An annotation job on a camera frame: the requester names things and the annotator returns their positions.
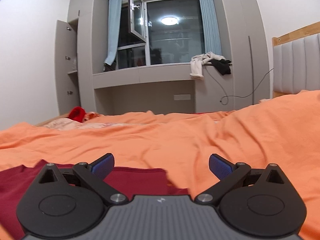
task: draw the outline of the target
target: white logo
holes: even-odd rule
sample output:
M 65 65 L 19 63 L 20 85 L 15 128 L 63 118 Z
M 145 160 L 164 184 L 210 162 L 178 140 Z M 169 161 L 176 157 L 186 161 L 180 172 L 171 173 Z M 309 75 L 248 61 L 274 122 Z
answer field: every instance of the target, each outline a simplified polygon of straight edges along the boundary
M 162 197 L 162 198 L 157 199 L 157 201 L 162 203 L 163 201 L 165 201 L 165 199 Z

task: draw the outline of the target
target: gray upholstered headboard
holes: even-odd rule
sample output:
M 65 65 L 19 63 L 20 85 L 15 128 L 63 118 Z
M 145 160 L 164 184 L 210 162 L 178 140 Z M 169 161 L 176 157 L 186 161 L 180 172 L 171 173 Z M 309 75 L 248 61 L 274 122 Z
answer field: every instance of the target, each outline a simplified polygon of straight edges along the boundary
M 274 97 L 320 90 L 320 22 L 273 38 Z

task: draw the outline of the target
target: wall outlet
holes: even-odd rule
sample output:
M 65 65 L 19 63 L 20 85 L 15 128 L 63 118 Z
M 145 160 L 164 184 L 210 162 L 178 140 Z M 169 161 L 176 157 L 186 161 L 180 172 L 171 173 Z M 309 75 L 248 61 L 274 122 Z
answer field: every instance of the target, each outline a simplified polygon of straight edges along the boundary
M 173 95 L 173 100 L 191 100 L 191 95 L 190 94 Z

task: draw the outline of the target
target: black cable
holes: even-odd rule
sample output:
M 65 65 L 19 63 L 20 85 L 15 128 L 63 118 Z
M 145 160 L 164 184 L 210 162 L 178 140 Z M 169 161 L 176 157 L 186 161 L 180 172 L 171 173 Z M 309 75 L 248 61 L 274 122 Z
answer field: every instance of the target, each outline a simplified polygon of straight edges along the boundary
M 204 68 L 205 68 L 205 70 L 207 71 L 207 73 L 209 74 L 209 76 L 212 77 L 212 79 L 213 79 L 215 82 L 217 82 L 217 84 L 218 84 L 218 85 L 221 87 L 221 89 L 223 90 L 224 94 L 226 95 L 225 97 L 227 98 L 227 102 L 226 102 L 226 105 L 227 105 L 227 104 L 229 103 L 229 98 L 228 98 L 227 92 L 224 90 L 223 86 L 210 74 L 210 72 L 208 71 L 206 65 L 204 65 Z
M 227 92 L 225 91 L 225 89 L 223 88 L 223 86 L 222 86 L 222 85 L 210 74 L 210 72 L 207 70 L 207 66 L 204 66 L 204 68 L 205 68 L 205 70 L 207 71 L 207 73 L 209 74 L 209 76 L 212 77 L 212 79 L 213 79 L 215 82 L 217 82 L 217 84 L 218 84 L 218 85 L 221 87 L 221 89 L 223 90 L 225 96 L 220 99 L 220 103 L 221 103 L 222 105 L 224 105 L 224 106 L 229 103 L 229 97 L 247 98 L 247 97 L 251 96 L 251 95 L 257 90 L 257 88 L 260 86 L 260 84 L 261 84 L 262 81 L 265 79 L 265 77 L 271 72 L 271 70 L 273 70 L 273 68 L 270 69 L 270 70 L 263 76 L 263 78 L 261 79 L 261 81 L 259 82 L 259 84 L 256 86 L 256 88 L 255 88 L 249 95 L 247 95 L 247 96 L 245 96 L 245 97 L 241 97 L 241 96 L 233 96 L 233 95 L 228 96 L 228 95 L 227 95 Z M 222 99 L 223 99 L 223 98 L 227 98 L 227 102 L 226 102 L 225 104 L 222 103 Z

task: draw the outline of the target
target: wooden headboard frame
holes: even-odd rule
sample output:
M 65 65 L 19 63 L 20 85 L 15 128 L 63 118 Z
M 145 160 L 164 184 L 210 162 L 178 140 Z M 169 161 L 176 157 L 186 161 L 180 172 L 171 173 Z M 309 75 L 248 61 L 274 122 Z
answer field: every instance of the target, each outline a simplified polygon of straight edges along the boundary
M 281 37 L 273 37 L 272 38 L 272 45 L 275 47 L 275 46 L 278 46 L 278 45 L 281 45 L 281 44 L 284 44 L 284 43 L 287 43 L 290 41 L 295 41 L 300 38 L 311 36 L 311 35 L 317 34 L 317 33 L 320 33 L 320 22 L 305 26 L 301 29 L 295 30 L 295 31 L 290 32 L 288 34 L 285 34 Z M 288 94 L 273 91 L 273 98 L 283 96 L 283 95 L 288 95 Z

